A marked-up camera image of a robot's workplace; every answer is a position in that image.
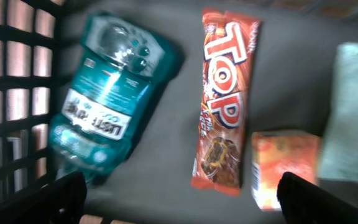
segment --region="bottle label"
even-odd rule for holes
[[[96,133],[113,140],[122,139],[131,117],[107,108],[88,97],[69,89],[62,114],[72,125],[81,126],[87,133]]]

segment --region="wooden floor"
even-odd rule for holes
[[[102,222],[101,217],[96,217],[92,215],[84,215],[81,218],[80,224],[100,224]],[[111,224],[133,224],[128,222],[122,222],[122,221],[112,221]]]

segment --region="gray surface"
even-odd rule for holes
[[[190,186],[201,101],[204,7],[241,12],[264,21],[251,83],[247,136],[278,128],[301,128],[322,135],[336,47],[346,41],[358,42],[358,27],[238,3],[97,3],[65,20],[63,38],[78,37],[88,14],[105,10],[177,41],[186,60],[163,94],[131,158],[105,185],[89,191],[87,212],[146,223],[283,223],[281,213],[261,212],[251,196],[249,145],[245,147],[245,182],[240,197]],[[62,73],[74,71],[78,65],[79,58],[70,56],[70,51],[77,50],[63,51]],[[358,185],[323,182],[322,186],[358,206]]]

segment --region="listerine bottle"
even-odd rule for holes
[[[149,105],[182,62],[168,40],[123,19],[88,19],[84,56],[62,110],[51,121],[49,144],[63,165],[90,182],[109,174],[130,154],[148,121]]]

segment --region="snack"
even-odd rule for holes
[[[303,131],[252,135],[252,194],[261,210],[281,210],[277,185],[285,172],[317,184],[319,137]]]
[[[358,44],[338,47],[319,177],[358,182]]]
[[[203,97],[192,186],[239,195],[246,100],[260,22],[204,10]]]

